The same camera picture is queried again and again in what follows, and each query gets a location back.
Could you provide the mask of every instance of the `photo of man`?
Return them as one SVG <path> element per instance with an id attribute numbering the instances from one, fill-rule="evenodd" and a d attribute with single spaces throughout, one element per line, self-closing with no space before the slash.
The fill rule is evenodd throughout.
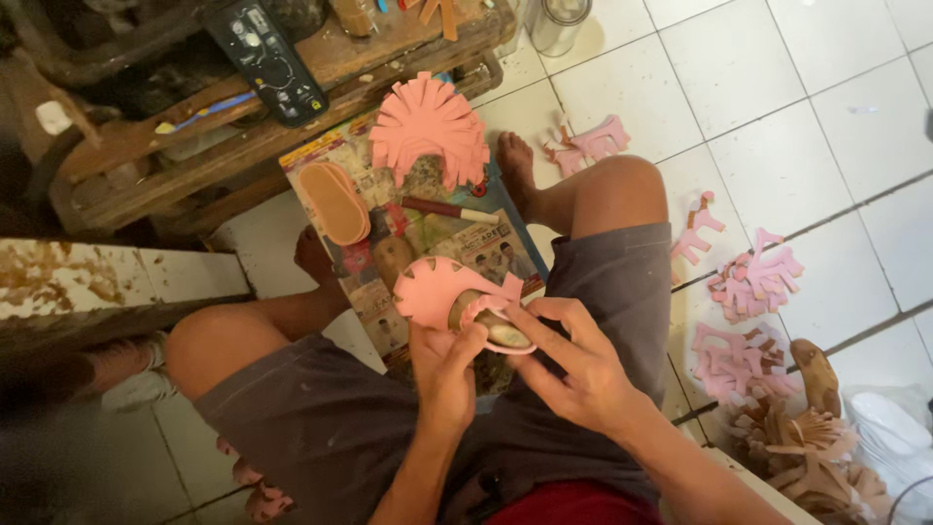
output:
<path id="1" fill-rule="evenodd" d="M 513 248 L 509 243 L 500 244 L 499 249 L 502 251 L 502 255 L 504 255 L 508 261 L 508 270 L 515 277 L 521 280 L 526 280 L 528 277 L 531 277 L 537 273 L 535 265 L 532 264 L 531 259 L 528 259 L 528 256 L 523 253 L 515 253 L 515 248 Z"/>
<path id="2" fill-rule="evenodd" d="M 499 286 L 502 286 L 502 283 L 506 280 L 505 276 L 500 276 L 493 268 L 489 266 L 489 261 L 486 259 L 485 255 L 480 254 L 476 256 L 476 265 L 480 268 L 480 275 L 485 277 L 487 280 L 494 282 Z"/>
<path id="3" fill-rule="evenodd" d="M 392 335 L 392 327 L 389 326 L 389 321 L 386 319 L 379 319 L 379 331 L 383 333 L 386 341 L 390 348 L 395 348 L 398 346 L 398 341 Z"/>

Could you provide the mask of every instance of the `paint can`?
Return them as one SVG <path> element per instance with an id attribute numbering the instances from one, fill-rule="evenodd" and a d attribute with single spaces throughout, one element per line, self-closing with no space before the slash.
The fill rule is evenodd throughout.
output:
<path id="1" fill-rule="evenodd" d="M 541 0 L 531 42 L 541 54 L 561 56 L 574 47 L 592 0 Z"/>

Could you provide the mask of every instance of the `sneaker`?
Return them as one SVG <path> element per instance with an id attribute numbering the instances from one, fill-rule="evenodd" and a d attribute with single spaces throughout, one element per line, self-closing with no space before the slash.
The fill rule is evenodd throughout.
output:
<path id="1" fill-rule="evenodd" d="M 130 412 L 177 393 L 178 388 L 161 369 L 146 370 L 104 392 L 101 408 L 110 412 Z"/>

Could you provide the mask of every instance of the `black remote control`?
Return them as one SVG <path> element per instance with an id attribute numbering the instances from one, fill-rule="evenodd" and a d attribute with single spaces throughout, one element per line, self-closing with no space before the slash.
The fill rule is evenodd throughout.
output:
<path id="1" fill-rule="evenodd" d="M 282 125 L 297 128 L 327 111 L 324 92 L 259 0 L 211 9 L 202 22 Z"/>

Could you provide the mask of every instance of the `stack of insoles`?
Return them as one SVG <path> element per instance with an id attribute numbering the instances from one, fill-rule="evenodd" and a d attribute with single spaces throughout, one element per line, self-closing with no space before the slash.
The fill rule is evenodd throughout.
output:
<path id="1" fill-rule="evenodd" d="M 343 168 L 334 163 L 310 163 L 298 175 L 324 234 L 334 244 L 348 246 L 369 235 L 369 212 Z"/>

